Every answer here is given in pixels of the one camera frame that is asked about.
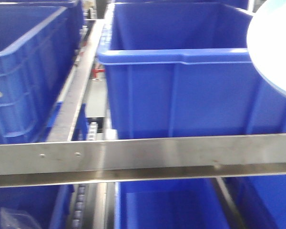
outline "metal support beam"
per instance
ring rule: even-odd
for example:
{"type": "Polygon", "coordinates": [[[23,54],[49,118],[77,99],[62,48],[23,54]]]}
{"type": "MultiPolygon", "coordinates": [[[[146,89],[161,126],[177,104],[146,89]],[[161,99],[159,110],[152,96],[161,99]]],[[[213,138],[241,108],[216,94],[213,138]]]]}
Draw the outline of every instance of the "metal support beam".
{"type": "Polygon", "coordinates": [[[103,20],[96,20],[87,44],[81,49],[71,69],[66,82],[69,89],[48,137],[48,142],[71,141],[72,139],[103,25],[103,20]]]}
{"type": "Polygon", "coordinates": [[[0,186],[286,174],[286,134],[0,145],[0,186]]]}

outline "blue storage bin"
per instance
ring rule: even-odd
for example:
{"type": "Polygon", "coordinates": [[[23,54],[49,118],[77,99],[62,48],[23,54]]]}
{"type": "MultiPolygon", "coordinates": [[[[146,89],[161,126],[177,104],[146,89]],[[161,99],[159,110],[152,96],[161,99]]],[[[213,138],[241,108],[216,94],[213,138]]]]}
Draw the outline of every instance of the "blue storage bin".
{"type": "Polygon", "coordinates": [[[250,13],[219,3],[116,3],[106,18],[98,57],[120,139],[286,132],[286,98],[246,48],[250,13]]]}
{"type": "Polygon", "coordinates": [[[63,6],[68,8],[68,29],[73,49],[79,48],[80,29],[84,24],[81,0],[0,0],[0,5],[9,6],[63,6]]]}
{"type": "Polygon", "coordinates": [[[227,178],[249,228],[286,229],[286,175],[227,178]]]}
{"type": "Polygon", "coordinates": [[[112,0],[112,2],[128,2],[128,3],[140,3],[140,2],[218,2],[238,8],[247,10],[249,0],[112,0]]]}
{"type": "Polygon", "coordinates": [[[0,188],[0,208],[27,211],[42,229],[65,229],[73,185],[0,188]]]}
{"type": "Polygon", "coordinates": [[[229,226],[209,179],[116,183],[115,229],[158,228],[229,226]]]}
{"type": "Polygon", "coordinates": [[[0,144],[34,142],[73,64],[64,7],[0,6],[0,144]]]}

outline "shelving rack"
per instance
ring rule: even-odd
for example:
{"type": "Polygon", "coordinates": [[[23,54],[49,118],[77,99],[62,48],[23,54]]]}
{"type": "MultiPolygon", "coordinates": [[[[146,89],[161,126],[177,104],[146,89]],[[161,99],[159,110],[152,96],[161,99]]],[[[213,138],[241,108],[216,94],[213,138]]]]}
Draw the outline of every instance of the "shelving rack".
{"type": "Polygon", "coordinates": [[[286,134],[71,142],[103,24],[75,61],[48,142],[0,145],[0,187],[76,184],[73,212],[85,187],[85,220],[71,214],[68,228],[103,229],[113,228],[115,181],[212,177],[230,224],[245,228],[221,177],[286,174],[286,134]]]}

